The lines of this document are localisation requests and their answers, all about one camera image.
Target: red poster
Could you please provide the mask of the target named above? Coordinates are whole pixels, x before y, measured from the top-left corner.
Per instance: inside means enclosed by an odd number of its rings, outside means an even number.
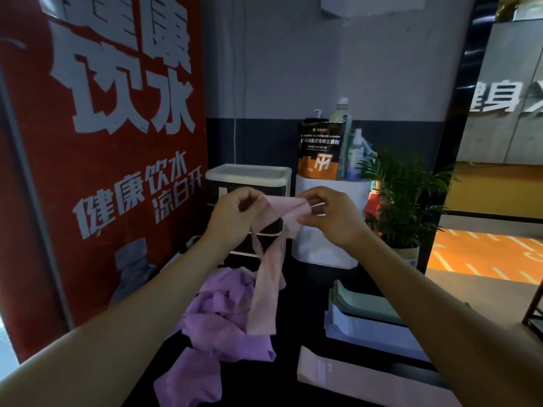
[[[0,22],[12,147],[71,328],[193,235],[207,170],[199,0],[2,0]],[[3,270],[0,289],[16,276]]]

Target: plastic bottle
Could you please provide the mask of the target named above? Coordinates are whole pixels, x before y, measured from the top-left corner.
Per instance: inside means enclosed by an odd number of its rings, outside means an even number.
[[[364,159],[364,139],[362,138],[362,129],[355,130],[355,136],[352,139],[352,145],[349,148],[347,156],[347,169],[345,179],[347,181],[359,181],[360,170],[357,169],[358,163]]]
[[[351,133],[352,124],[352,116],[349,111],[347,111],[348,107],[349,99],[346,97],[341,97],[339,99],[339,102],[336,104],[336,110],[332,113],[329,120],[330,122],[344,122],[346,124],[345,133],[343,135],[343,142],[341,144],[341,152],[339,154],[339,165],[336,179],[341,179],[345,177],[346,172],[346,158],[347,150],[349,149],[349,135]]]

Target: green plant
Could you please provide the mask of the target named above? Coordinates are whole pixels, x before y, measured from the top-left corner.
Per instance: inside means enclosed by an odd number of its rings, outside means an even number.
[[[393,248],[412,248],[420,245],[426,231],[437,231],[431,221],[435,213],[444,214],[443,205],[432,204],[432,196],[446,194],[452,180],[452,168],[436,174],[428,172],[420,157],[409,163],[398,161],[388,150],[381,149],[376,159],[357,165],[359,177],[376,180],[381,198],[377,217],[367,218],[375,232]]]

